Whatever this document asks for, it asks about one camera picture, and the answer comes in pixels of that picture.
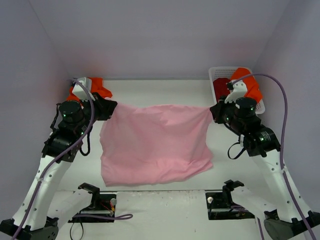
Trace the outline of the pink t shirt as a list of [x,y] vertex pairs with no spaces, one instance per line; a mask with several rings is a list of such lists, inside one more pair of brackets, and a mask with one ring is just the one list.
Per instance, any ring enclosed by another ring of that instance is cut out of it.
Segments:
[[106,186],[181,182],[212,168],[208,107],[119,104],[100,131]]

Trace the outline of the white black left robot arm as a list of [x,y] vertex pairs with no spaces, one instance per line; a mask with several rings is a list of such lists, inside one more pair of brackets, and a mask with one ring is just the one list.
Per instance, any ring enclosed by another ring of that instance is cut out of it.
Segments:
[[83,138],[96,121],[111,118],[118,103],[101,97],[97,92],[89,99],[66,100],[57,104],[59,124],[52,123],[52,133],[44,143],[40,164],[31,187],[12,218],[0,223],[0,231],[13,240],[54,240],[59,229],[81,210],[96,209],[100,189],[81,184],[65,203],[49,211],[63,176],[81,151]]

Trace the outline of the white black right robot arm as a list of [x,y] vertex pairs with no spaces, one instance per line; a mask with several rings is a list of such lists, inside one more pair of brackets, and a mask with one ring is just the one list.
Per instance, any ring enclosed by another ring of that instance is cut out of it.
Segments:
[[319,226],[320,214],[312,211],[299,193],[285,165],[281,144],[275,133],[261,123],[256,106],[250,97],[226,102],[222,96],[210,112],[215,123],[238,136],[241,152],[247,152],[259,168],[273,203],[255,195],[239,180],[224,183],[221,200],[230,208],[240,206],[253,214],[271,239],[289,240]]

